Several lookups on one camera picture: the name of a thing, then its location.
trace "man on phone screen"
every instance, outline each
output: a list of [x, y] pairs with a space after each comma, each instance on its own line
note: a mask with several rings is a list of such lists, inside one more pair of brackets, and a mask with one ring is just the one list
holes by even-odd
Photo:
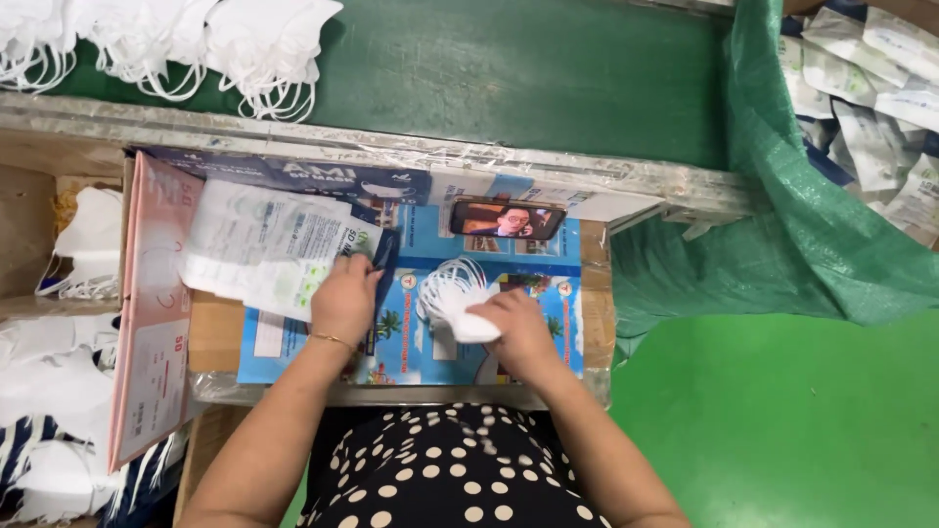
[[471, 235], [482, 237], [529, 237], [532, 228], [527, 209], [505, 206], [499, 211], [498, 225], [484, 229], [473, 229]]

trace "gold bracelet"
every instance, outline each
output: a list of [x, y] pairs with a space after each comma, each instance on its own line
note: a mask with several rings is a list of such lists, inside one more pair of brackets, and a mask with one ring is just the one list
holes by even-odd
[[332, 341], [333, 343], [339, 343], [340, 345], [346, 345], [347, 347], [349, 347], [350, 350], [355, 349], [355, 347], [353, 347], [352, 345], [349, 345], [346, 341], [343, 341], [342, 339], [336, 337], [335, 335], [326, 335], [326, 334], [316, 333], [316, 334], [310, 334], [310, 337], [317, 337], [319, 339], [326, 339], [327, 341]]

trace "green plastic sheet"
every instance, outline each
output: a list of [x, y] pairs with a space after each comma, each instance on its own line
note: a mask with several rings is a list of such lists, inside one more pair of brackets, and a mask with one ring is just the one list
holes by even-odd
[[647, 221], [611, 239], [618, 361], [666, 318], [790, 313], [876, 325], [939, 307], [939, 255], [808, 164], [777, 60], [782, 0], [740, 0], [724, 40], [731, 170], [773, 210], [685, 242]]

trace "polka dot shirt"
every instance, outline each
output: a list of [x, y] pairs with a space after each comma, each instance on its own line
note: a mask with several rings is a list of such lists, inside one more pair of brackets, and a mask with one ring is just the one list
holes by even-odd
[[498, 405], [389, 411], [355, 427], [310, 475], [297, 526], [610, 528], [577, 492], [560, 445]]

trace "woman's right hand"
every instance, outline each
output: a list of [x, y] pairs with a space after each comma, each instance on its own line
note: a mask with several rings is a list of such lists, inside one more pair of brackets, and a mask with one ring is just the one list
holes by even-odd
[[558, 355], [541, 306], [524, 288], [498, 293], [467, 312], [488, 319], [501, 330], [502, 336], [487, 347], [512, 376], [538, 386], [564, 371], [571, 372]]

